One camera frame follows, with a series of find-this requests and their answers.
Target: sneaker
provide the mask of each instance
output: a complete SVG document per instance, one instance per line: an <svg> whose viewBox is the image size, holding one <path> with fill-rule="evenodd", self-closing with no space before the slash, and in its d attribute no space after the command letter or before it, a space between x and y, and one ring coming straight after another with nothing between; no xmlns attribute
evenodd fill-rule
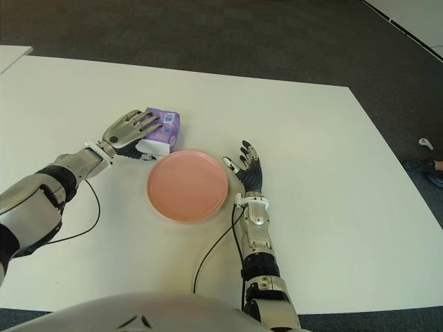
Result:
<svg viewBox="0 0 443 332"><path fill-rule="evenodd" d="M427 174L428 179L437 187L443 188L443 171L435 171Z"/></svg>
<svg viewBox="0 0 443 332"><path fill-rule="evenodd" d="M408 160L404 161L403 167L407 172L434 172L435 163L434 160L420 161L420 160Z"/></svg>

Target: black cable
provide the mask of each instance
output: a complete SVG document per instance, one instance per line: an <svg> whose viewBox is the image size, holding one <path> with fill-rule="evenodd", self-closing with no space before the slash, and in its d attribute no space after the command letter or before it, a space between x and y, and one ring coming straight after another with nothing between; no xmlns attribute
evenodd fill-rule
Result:
<svg viewBox="0 0 443 332"><path fill-rule="evenodd" d="M216 242L213 244L212 247L210 247L210 249L208 250L208 252L206 253L206 255L203 257L203 259L200 262L199 268L197 269L197 273L195 274L194 277L194 286L192 287L192 292L195 294L195 291L197 289L197 278L199 277L199 273L201 270L201 267L203 266L203 263L205 262L206 258L208 258L209 254L213 251L213 249L215 248L215 246L224 238L224 236L226 234L228 234L228 232L230 231L230 229L240 220L240 218L242 218L243 212L239 215L239 217L237 218L237 220L234 221L234 211L235 211L235 204L233 207L233 213L232 213L232 219L231 219L231 226L225 230L225 232L218 238L218 240L216 240Z"/></svg>
<svg viewBox="0 0 443 332"><path fill-rule="evenodd" d="M87 232L90 232L97 225L98 220L100 219L100 213L101 213L100 202L98 200L96 191L94 190L94 188L92 188L92 185L89 183L89 181L88 180L84 180L84 182L86 182L88 184L88 186L91 188L92 193L94 194L94 196L96 198L96 201L97 201L98 213L97 213L96 222L88 230L85 230L84 232L81 232L81 233L79 233L77 235L73 235L72 237L65 237L64 239L55 240L55 241L52 241L52 242L45 243L44 246L47 246L48 244L53 244L53 243L62 242L62 241L66 241L66 240L69 240L69 239L73 239L74 237L79 237L80 235L83 235L83 234L86 234Z"/></svg>
<svg viewBox="0 0 443 332"><path fill-rule="evenodd" d="M235 232L235 225L233 223L234 221L234 213L235 213L235 205L233 207L233 213L231 215L230 221L231 221L231 228L233 229L233 234L234 234L234 239L235 239L235 244L237 245L237 250L238 250L238 255L240 256L240 262L242 263L242 268L244 268L244 262L243 262L243 255L242 255L242 249L240 249L240 245L238 243L238 238L237 238L237 233ZM244 289L246 288L246 282L243 279L242 282L242 310L244 308Z"/></svg>

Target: purple package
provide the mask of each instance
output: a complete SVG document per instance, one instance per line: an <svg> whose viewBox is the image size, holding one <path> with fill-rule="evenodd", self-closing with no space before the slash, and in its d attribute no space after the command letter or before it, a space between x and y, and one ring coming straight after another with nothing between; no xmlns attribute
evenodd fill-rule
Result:
<svg viewBox="0 0 443 332"><path fill-rule="evenodd" d="M180 114L150 107L147 109L152 112L153 116L159 117L157 122L161 122L163 126L144 137L137 145L137 149L144 154L167 156L174 151L179 135Z"/></svg>

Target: gray carpet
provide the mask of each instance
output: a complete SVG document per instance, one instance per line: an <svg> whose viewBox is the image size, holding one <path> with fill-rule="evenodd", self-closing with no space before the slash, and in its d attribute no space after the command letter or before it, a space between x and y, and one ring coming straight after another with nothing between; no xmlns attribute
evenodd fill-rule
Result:
<svg viewBox="0 0 443 332"><path fill-rule="evenodd" d="M358 0L0 4L1 43L34 55L348 86L399 160L443 159L443 64ZM443 226L443 190L412 180ZM30 318L0 317L0 328ZM439 307L301 319L314 331L443 331L442 317Z"/></svg>

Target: pink plate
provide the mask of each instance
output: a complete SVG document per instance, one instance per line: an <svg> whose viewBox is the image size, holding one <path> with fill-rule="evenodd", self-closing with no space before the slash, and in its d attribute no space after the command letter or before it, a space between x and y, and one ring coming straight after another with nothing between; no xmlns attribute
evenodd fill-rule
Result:
<svg viewBox="0 0 443 332"><path fill-rule="evenodd" d="M201 151L183 150L160 160L147 180L147 195L163 216L195 222L216 213L228 194L224 168Z"/></svg>

